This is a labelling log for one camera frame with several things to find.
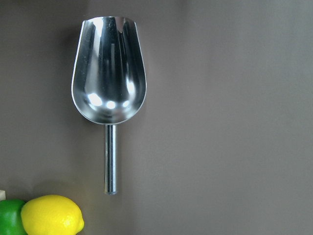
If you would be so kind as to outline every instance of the gray backdrop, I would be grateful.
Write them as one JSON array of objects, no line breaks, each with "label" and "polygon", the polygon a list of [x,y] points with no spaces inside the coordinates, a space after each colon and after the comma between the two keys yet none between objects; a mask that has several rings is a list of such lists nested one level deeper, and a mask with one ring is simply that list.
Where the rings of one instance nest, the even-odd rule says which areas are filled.
[{"label": "gray backdrop", "polygon": [[[313,233],[313,2],[1,0],[0,189],[60,194],[81,235]],[[120,192],[103,193],[103,128],[71,99],[83,20],[138,25],[147,98],[118,126]]]}]

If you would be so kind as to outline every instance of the scoop handle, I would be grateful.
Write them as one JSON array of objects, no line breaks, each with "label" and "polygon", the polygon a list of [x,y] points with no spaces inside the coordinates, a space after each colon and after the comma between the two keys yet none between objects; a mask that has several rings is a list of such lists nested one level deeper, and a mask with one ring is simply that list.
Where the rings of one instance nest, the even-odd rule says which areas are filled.
[{"label": "scoop handle", "polygon": [[105,125],[104,136],[105,136],[105,142],[106,142],[104,191],[107,195],[114,195],[117,193],[116,125]]}]

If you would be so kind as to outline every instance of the lemon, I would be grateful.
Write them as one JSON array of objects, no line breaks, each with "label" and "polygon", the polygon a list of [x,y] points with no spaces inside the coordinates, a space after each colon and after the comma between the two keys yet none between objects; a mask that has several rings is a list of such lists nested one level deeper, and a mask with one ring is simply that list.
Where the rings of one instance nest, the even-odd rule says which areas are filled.
[{"label": "lemon", "polygon": [[23,206],[21,217],[28,235],[75,235],[84,227],[79,207],[59,195],[30,200]]}]

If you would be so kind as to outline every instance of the stainless steel scoop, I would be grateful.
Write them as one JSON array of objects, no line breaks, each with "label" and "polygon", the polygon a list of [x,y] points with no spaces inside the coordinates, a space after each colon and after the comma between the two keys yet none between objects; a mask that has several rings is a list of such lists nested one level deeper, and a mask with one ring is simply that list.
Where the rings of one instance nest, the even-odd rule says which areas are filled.
[{"label": "stainless steel scoop", "polygon": [[105,192],[117,193],[116,125],[133,117],[146,95],[146,75],[134,21],[97,17],[83,22],[72,98],[88,120],[105,125]]}]

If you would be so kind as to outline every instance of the white object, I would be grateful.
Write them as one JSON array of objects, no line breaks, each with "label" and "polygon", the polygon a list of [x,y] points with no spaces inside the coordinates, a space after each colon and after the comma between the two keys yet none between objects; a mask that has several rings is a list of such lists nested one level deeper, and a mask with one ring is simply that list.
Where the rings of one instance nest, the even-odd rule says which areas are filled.
[{"label": "white object", "polygon": [[0,201],[5,200],[5,191],[4,190],[0,190]]}]

